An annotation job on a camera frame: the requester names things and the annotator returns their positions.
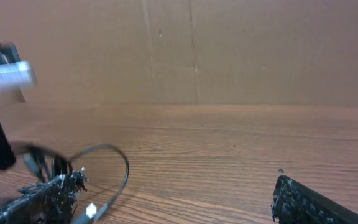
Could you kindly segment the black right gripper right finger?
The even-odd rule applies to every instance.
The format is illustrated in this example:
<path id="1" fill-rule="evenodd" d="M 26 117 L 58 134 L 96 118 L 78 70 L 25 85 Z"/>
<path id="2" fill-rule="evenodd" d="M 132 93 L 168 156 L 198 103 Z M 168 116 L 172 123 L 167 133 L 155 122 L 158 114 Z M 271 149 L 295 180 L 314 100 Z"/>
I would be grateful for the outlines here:
<path id="1" fill-rule="evenodd" d="M 286 175 L 279 176 L 276 181 L 271 211 L 273 221 L 279 223 L 358 223 L 357 213 Z"/>

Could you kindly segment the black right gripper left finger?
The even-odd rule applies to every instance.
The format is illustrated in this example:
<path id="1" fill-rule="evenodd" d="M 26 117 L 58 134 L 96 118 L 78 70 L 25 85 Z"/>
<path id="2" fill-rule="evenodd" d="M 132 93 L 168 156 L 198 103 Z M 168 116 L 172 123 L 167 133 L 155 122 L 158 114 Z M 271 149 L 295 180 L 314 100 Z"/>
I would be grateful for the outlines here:
<path id="1" fill-rule="evenodd" d="M 87 191 L 87 181 L 84 173 L 73 171 L 23 187 L 21 197 L 0 207 L 0 224 L 70 223 L 78 194 Z"/>

